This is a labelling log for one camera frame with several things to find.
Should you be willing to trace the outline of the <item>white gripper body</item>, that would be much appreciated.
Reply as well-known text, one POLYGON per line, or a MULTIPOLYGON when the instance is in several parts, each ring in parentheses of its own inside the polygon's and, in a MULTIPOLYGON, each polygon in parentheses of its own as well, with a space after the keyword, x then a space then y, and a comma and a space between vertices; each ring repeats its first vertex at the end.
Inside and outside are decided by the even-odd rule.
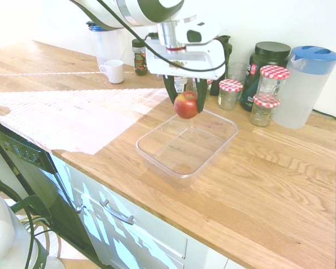
POLYGON ((159 40, 148 40, 146 43, 168 60, 163 61, 147 49, 147 68, 152 74, 212 80, 225 74, 224 48, 216 39, 203 45, 188 45, 185 51, 178 54, 169 54, 159 40))

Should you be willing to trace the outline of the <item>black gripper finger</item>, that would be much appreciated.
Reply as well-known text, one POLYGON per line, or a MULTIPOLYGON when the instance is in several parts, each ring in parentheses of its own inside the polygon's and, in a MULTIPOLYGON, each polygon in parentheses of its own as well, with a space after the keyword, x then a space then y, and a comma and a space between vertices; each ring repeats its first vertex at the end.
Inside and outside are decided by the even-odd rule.
POLYGON ((175 84, 174 84, 174 76, 169 76, 169 75, 163 75, 163 80, 164 80, 164 85, 166 88, 166 91, 169 95, 169 98, 171 102, 174 104, 174 101, 178 95, 175 89, 175 84))
POLYGON ((204 108, 204 102, 207 95, 208 84, 206 79, 197 78, 195 81, 197 87, 197 109, 198 113, 201 113, 204 108))

